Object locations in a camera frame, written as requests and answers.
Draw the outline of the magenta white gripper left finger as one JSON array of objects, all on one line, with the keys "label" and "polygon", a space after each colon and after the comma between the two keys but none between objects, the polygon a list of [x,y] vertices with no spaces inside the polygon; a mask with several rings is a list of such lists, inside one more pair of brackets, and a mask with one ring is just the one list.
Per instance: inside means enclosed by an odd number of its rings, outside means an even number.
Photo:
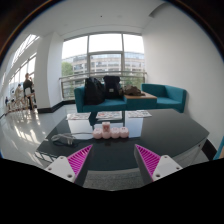
[{"label": "magenta white gripper left finger", "polygon": [[68,157],[59,156],[46,171],[82,186],[85,182],[93,145],[86,146]]}]

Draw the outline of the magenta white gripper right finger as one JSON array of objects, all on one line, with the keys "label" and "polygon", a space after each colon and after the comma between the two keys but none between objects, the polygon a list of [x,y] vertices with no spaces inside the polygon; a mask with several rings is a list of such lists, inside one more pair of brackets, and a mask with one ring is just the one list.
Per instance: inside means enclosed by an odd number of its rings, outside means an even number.
[{"label": "magenta white gripper right finger", "polygon": [[182,169],[168,155],[159,156],[140,145],[134,146],[134,156],[144,183],[154,182]]}]

